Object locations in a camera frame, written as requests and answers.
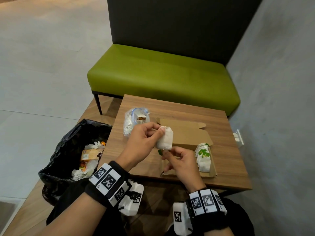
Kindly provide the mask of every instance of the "black wristband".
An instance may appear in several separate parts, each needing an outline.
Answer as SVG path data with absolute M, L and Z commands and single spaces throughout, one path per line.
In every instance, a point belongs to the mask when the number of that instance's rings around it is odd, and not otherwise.
M 228 227 L 227 211 L 216 191 L 204 188 L 189 197 L 186 204 L 194 232 L 205 233 Z
M 129 173 L 115 161 L 104 164 L 89 179 L 85 193 L 105 207 L 115 207 L 131 188 Z

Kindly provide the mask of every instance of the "trash bin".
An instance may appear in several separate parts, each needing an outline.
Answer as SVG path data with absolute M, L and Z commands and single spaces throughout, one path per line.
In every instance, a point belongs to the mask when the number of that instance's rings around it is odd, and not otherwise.
M 112 126 L 83 119 L 58 143 L 49 164 L 38 175 L 44 182 L 43 198 L 55 205 L 69 184 L 73 183 L 71 172 L 79 169 L 84 146 L 97 142 L 107 142 Z

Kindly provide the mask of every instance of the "person's left hand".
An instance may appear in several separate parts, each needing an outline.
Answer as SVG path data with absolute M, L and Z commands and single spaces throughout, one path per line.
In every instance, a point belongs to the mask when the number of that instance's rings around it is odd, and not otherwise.
M 135 125 L 125 149 L 115 161 L 126 171 L 130 171 L 150 154 L 157 140 L 164 134 L 165 129 L 160 128 L 157 123 L 147 122 Z

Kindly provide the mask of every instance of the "open cardboard box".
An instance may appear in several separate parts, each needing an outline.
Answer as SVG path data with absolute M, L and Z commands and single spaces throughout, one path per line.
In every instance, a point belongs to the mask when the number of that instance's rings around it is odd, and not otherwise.
M 173 119 L 162 119 L 157 118 L 157 122 L 161 126 L 171 127 L 173 135 L 173 146 L 179 146 L 186 149 L 195 151 L 200 143 L 208 143 L 211 165 L 210 172 L 199 172 L 202 178 L 216 177 L 217 173 L 215 170 L 215 164 L 211 154 L 211 146 L 213 142 L 207 131 L 201 129 L 206 126 L 202 122 L 188 122 Z M 168 160 L 160 159 L 160 175 L 176 175 L 175 170 L 169 170 L 164 172 L 164 167 L 167 165 Z

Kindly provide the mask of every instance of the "green cushion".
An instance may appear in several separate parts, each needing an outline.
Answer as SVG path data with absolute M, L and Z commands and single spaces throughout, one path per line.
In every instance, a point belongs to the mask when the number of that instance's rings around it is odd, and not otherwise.
M 113 44 L 88 72 L 92 91 L 224 110 L 240 99 L 222 64 Z

